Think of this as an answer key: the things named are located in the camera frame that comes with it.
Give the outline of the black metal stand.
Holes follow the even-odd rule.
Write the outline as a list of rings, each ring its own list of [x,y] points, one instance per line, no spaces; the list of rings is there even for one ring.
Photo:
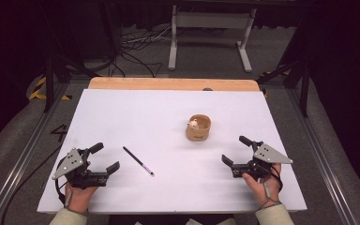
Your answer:
[[[272,72],[265,73],[256,80],[257,84],[264,84],[280,74],[289,72],[282,84],[286,89],[294,89],[297,84],[301,83],[299,109],[304,117],[308,116],[309,59],[308,51],[292,52],[286,50],[281,56],[277,68]]]
[[[60,42],[53,31],[53,28],[46,16],[40,0],[34,0],[37,10],[37,15],[40,16],[38,22],[38,29],[43,40],[43,50],[46,53],[46,104],[44,112],[47,113],[55,103],[56,97],[54,96],[54,76],[58,76],[60,83],[68,83],[70,81],[70,75],[66,65],[73,66],[83,74],[90,78],[95,78],[98,75],[92,70],[76,63],[73,59],[70,59],[64,54]]]

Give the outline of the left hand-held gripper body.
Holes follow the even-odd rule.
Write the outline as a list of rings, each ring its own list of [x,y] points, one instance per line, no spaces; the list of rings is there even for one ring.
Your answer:
[[[105,187],[109,179],[106,172],[92,172],[88,169],[89,148],[72,148],[60,161],[52,176],[54,181],[65,176],[74,188]]]

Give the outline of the person's right hand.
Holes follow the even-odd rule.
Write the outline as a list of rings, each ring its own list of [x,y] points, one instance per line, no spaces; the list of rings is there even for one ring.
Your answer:
[[[278,181],[281,172],[281,165],[274,164],[272,174],[255,181],[248,173],[243,173],[247,186],[252,190],[260,209],[279,204],[279,190],[281,187]]]

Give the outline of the black pen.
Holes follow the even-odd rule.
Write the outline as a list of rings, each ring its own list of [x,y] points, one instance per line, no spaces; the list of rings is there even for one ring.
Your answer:
[[[137,163],[139,163],[152,177],[155,176],[155,174],[154,174],[143,162],[141,162],[129,149],[127,149],[125,146],[123,146],[123,149],[124,149]]]

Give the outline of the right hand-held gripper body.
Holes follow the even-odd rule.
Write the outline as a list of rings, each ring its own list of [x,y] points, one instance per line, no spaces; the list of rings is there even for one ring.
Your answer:
[[[247,164],[233,164],[232,176],[241,177],[248,173],[255,181],[271,174],[274,164],[293,164],[293,160],[286,157],[265,142],[252,141],[249,146],[253,150],[253,157]]]

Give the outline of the brown round pen holder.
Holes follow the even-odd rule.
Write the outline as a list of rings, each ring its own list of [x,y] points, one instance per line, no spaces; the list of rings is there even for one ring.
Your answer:
[[[199,124],[198,128],[191,128],[188,125],[188,123],[194,119],[196,119]],[[209,136],[211,125],[211,119],[207,115],[194,114],[189,118],[187,122],[186,136],[190,141],[193,142],[205,141]]]

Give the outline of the person's left hand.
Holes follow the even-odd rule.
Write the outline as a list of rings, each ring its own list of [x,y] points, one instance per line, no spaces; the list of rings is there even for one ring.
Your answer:
[[[88,212],[91,198],[97,190],[98,187],[87,187],[82,189],[66,184],[66,209],[85,215]]]

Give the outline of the aluminium floor rail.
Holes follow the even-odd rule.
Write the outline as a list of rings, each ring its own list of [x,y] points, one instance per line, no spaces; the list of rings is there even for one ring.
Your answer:
[[[318,140],[318,137],[313,129],[309,119],[305,117],[299,107],[299,97],[295,90],[289,89],[287,94],[296,110],[300,123],[304,131],[307,133],[310,144],[312,145],[312,154],[318,165],[322,179],[329,191],[332,201],[337,209],[337,212],[342,220],[343,225],[359,225],[354,216],[346,198],[337,176],[333,172],[329,161],[326,159],[323,148]]]
[[[56,85],[53,104],[46,112],[44,101],[32,100],[0,133],[0,218],[67,89],[67,83]]]

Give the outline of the white metal stand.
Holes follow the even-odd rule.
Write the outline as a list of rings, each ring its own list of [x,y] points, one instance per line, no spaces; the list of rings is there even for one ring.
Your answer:
[[[212,12],[183,12],[177,6],[172,7],[172,40],[169,53],[168,70],[176,69],[177,57],[177,29],[182,28],[218,28],[218,29],[243,29],[244,36],[236,42],[244,71],[249,73],[252,66],[249,62],[246,46],[249,34],[255,20],[257,9],[249,13],[212,13]]]

